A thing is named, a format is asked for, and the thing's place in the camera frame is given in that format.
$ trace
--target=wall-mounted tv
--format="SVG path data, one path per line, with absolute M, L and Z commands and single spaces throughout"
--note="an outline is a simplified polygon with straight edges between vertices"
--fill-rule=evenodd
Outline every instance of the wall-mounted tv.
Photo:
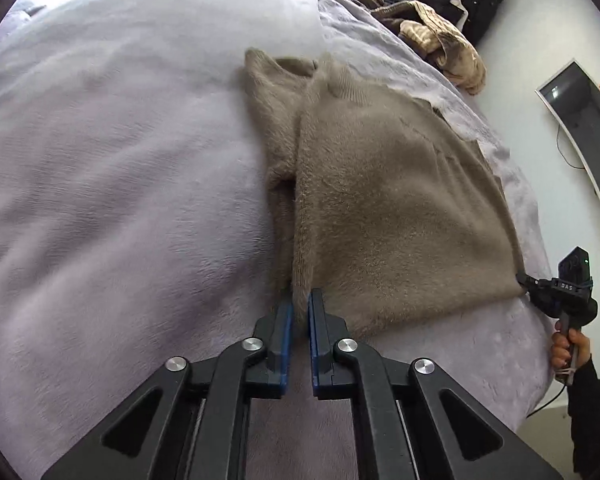
M 571 61 L 537 94 L 569 137 L 600 199 L 600 88 Z

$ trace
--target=wall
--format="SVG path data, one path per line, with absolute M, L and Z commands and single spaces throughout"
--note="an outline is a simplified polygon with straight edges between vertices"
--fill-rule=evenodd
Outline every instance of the wall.
M 558 124 L 534 93 L 573 58 L 600 82 L 600 13 L 590 0 L 505 0 L 478 50 L 488 84 L 477 105 L 536 192 L 554 273 L 576 245 L 589 251 L 600 306 L 600 201 L 586 172 L 562 160 L 555 145 Z M 560 146 L 577 165 L 564 134 Z M 592 338 L 600 375 L 600 312 L 584 332 Z M 552 386 L 550 394 L 557 389 Z

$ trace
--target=black sleeve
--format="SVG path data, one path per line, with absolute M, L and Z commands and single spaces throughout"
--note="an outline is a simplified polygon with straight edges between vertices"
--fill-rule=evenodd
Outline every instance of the black sleeve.
M 592 359 L 576 371 L 568 393 L 573 468 L 587 478 L 600 465 L 600 379 Z

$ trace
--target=beige clothing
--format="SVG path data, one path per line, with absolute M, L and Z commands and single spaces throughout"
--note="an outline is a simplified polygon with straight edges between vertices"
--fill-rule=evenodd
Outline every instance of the beige clothing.
M 482 58 L 455 26 L 421 2 L 398 2 L 371 11 L 381 23 L 397 16 L 416 12 L 423 23 L 404 20 L 398 36 L 422 57 L 431 59 L 454 85 L 471 95 L 482 91 L 486 84 L 486 67 Z
M 428 102 L 325 56 L 246 53 L 267 152 L 276 286 L 304 317 L 311 288 L 353 334 L 522 294 L 500 181 Z

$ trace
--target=metal screw cap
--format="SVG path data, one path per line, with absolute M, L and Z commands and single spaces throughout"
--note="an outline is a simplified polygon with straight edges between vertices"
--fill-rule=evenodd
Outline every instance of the metal screw cap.
M 187 360 L 184 357 L 171 357 L 164 364 L 170 372 L 179 372 L 187 366 Z
M 338 348 L 343 352 L 355 352 L 356 348 L 358 348 L 358 343 L 353 341 L 353 339 L 345 338 L 338 341 Z
M 242 342 L 242 348 L 249 352 L 254 352 L 262 348 L 262 341 L 257 337 L 248 337 Z
M 436 365 L 429 359 L 418 359 L 414 365 L 419 374 L 429 375 L 436 369 Z

